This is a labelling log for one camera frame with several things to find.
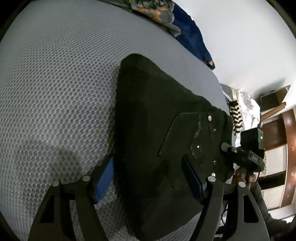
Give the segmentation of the dark sleeved right forearm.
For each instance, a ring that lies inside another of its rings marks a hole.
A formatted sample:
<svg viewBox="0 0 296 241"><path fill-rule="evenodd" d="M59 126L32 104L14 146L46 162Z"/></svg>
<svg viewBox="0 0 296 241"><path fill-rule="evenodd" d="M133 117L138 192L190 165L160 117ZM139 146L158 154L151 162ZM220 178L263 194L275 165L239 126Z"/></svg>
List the dark sleeved right forearm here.
<svg viewBox="0 0 296 241"><path fill-rule="evenodd" d="M260 185L256 182L250 191L261 211L270 240L295 240L295 217L289 223L273 218L268 212Z"/></svg>

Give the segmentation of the right hand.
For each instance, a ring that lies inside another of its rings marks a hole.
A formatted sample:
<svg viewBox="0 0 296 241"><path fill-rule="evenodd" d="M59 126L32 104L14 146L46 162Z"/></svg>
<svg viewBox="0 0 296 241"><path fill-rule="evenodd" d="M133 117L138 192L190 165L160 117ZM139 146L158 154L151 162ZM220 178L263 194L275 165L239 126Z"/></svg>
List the right hand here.
<svg viewBox="0 0 296 241"><path fill-rule="evenodd" d="M239 182L244 182L246 185L254 186L256 180L257 176L255 174L247 175L247 170L245 168L238 168L232 176L231 184L236 185Z"/></svg>

